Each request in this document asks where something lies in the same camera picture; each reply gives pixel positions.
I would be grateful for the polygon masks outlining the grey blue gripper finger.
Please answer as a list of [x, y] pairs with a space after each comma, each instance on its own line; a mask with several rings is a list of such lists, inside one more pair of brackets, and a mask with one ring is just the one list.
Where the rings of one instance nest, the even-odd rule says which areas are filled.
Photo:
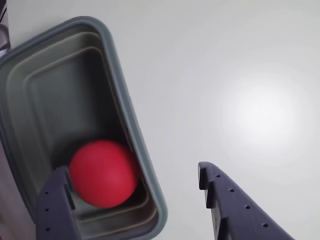
[[68, 168], [56, 168], [36, 198], [37, 240], [80, 240]]
[[198, 183], [211, 210], [216, 240], [293, 239], [213, 163], [198, 163]]

